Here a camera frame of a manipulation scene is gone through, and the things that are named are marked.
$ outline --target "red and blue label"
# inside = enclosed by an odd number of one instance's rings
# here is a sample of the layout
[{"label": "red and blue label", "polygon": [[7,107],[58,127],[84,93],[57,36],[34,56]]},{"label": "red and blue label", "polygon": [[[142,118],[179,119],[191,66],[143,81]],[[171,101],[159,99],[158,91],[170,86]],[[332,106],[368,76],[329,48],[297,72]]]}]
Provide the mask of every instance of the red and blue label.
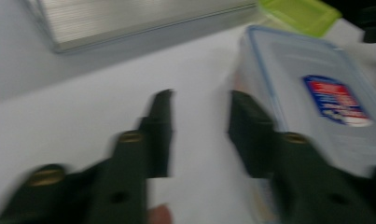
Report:
[{"label": "red and blue label", "polygon": [[323,76],[306,76],[303,81],[322,117],[353,127],[372,123],[351,90],[340,81]]}]

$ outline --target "white table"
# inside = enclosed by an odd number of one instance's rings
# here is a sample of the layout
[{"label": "white table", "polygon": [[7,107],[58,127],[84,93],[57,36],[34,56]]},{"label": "white table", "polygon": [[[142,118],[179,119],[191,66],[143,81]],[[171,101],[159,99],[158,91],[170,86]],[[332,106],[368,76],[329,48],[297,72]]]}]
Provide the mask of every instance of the white table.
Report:
[{"label": "white table", "polygon": [[[153,93],[174,89],[172,177],[149,181],[151,205],[168,203],[177,224],[255,223],[250,184],[226,135],[230,75],[252,23],[268,22],[246,9],[60,55],[19,2],[0,0],[0,204],[37,165],[76,171],[104,158]],[[360,36],[340,20],[327,39],[376,86],[376,45]]]}]

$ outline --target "container lid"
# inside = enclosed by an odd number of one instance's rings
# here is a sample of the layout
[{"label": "container lid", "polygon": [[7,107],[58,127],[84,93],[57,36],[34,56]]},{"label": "container lid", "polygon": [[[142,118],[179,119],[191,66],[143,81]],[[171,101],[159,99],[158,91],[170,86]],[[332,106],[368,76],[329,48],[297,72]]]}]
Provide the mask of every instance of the container lid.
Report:
[{"label": "container lid", "polygon": [[320,37],[341,13],[317,0],[259,0],[260,6],[296,30]]}]

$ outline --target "green object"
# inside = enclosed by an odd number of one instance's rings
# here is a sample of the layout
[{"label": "green object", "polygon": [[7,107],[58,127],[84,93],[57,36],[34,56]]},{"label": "green object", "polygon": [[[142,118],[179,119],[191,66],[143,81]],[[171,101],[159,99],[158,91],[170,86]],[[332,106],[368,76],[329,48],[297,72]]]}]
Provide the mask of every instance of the green object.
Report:
[{"label": "green object", "polygon": [[258,0],[275,18],[296,30],[315,37],[325,34],[341,13],[317,0]]}]

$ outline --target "black plastic part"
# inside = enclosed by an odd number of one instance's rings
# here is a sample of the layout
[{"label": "black plastic part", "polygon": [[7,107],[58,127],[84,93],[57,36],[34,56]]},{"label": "black plastic part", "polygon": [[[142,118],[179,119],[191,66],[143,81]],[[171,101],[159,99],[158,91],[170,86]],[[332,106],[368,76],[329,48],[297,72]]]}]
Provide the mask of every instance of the black plastic part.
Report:
[{"label": "black plastic part", "polygon": [[365,35],[363,36],[363,41],[365,43],[376,43],[376,26],[364,28]]},{"label": "black plastic part", "polygon": [[376,224],[367,198],[306,137],[270,130],[270,119],[249,95],[234,91],[231,98],[231,141],[247,173],[271,180],[283,224]]},{"label": "black plastic part", "polygon": [[327,165],[310,142],[290,142],[288,134],[281,134],[277,141],[272,180],[283,222],[376,223],[376,214],[364,198]]},{"label": "black plastic part", "polygon": [[360,13],[359,23],[365,31],[363,41],[376,43],[376,7],[364,8]]},{"label": "black plastic part", "polygon": [[0,223],[50,223],[63,201],[65,170],[56,164],[30,173],[11,197]]},{"label": "black plastic part", "polygon": [[365,198],[371,209],[376,213],[376,168],[371,178],[359,177],[337,170],[354,189]]},{"label": "black plastic part", "polygon": [[67,175],[54,164],[32,172],[12,195],[0,224],[147,223],[146,179],[167,176],[171,95],[155,96],[139,129],[119,136],[109,159],[80,173]]},{"label": "black plastic part", "polygon": [[86,223],[146,223],[146,166],[146,138],[124,133],[98,181]]},{"label": "black plastic part", "polygon": [[240,91],[231,93],[229,137],[246,172],[254,178],[268,177],[274,150],[273,122],[251,96]]},{"label": "black plastic part", "polygon": [[147,117],[144,117],[138,130],[144,132],[151,148],[149,151],[148,178],[168,176],[170,143],[173,135],[171,118],[170,90],[155,95]]}]

